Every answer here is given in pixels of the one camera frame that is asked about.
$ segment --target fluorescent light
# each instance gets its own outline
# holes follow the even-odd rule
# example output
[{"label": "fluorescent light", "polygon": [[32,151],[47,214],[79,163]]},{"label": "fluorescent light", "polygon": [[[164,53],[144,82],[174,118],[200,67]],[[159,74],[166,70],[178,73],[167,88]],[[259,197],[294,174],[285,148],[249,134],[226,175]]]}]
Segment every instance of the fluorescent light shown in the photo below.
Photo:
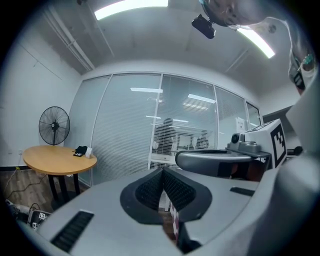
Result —
[{"label": "fluorescent light", "polygon": [[216,103],[216,101],[211,98],[205,98],[205,97],[201,97],[201,96],[194,95],[194,94],[189,94],[188,98],[203,101],[203,102],[209,102],[209,103],[213,103],[213,104]]},{"label": "fluorescent light", "polygon": [[144,93],[160,93],[162,94],[162,89],[151,89],[151,88],[130,88],[133,92],[144,92]]},{"label": "fluorescent light", "polygon": [[151,116],[151,115],[146,115],[146,118],[156,118],[156,119],[161,119],[161,117],[159,116]]},{"label": "fluorescent light", "polygon": [[192,104],[188,104],[188,103],[183,103],[183,105],[187,106],[187,107],[201,109],[201,110],[207,110],[208,109],[207,107],[204,107],[204,106],[192,105]]},{"label": "fluorescent light", "polygon": [[94,12],[97,20],[113,14],[145,7],[168,7],[169,0],[124,0],[110,4]]},{"label": "fluorescent light", "polygon": [[237,31],[239,31],[241,34],[243,34],[245,37],[250,39],[256,46],[260,48],[261,51],[270,59],[272,56],[275,55],[275,52],[271,49],[271,47],[266,43],[265,40],[261,38],[260,35],[258,35],[255,31],[253,31],[251,28],[239,28]]},{"label": "fluorescent light", "polygon": [[179,119],[173,119],[173,121],[176,121],[176,122],[181,122],[181,123],[189,123],[189,121],[185,121],[185,120],[179,120]]}]

